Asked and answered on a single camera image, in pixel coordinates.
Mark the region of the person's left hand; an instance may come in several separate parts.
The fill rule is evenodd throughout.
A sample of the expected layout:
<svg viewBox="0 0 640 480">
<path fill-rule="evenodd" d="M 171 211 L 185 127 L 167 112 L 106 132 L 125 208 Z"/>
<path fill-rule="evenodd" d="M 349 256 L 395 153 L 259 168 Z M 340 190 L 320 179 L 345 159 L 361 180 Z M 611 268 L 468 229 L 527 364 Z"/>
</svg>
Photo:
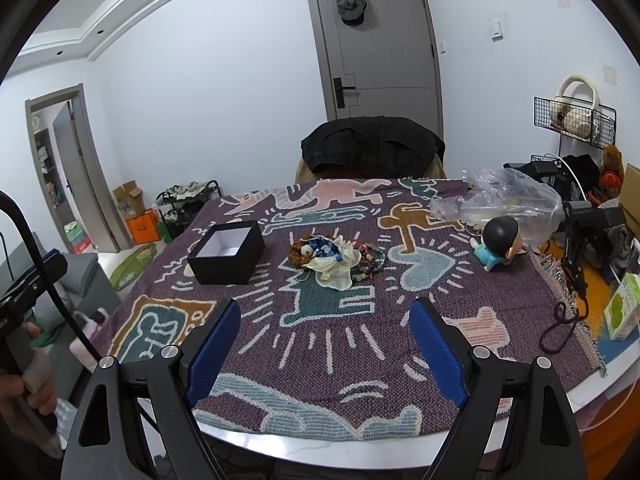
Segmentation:
<svg viewBox="0 0 640 480">
<path fill-rule="evenodd" d="M 22 374 L 1 372 L 1 417 L 8 424 L 17 419 L 13 401 L 26 394 L 30 408 L 48 416 L 55 411 L 56 399 L 53 375 L 47 353 L 40 348 L 32 350 L 32 362 Z"/>
</svg>

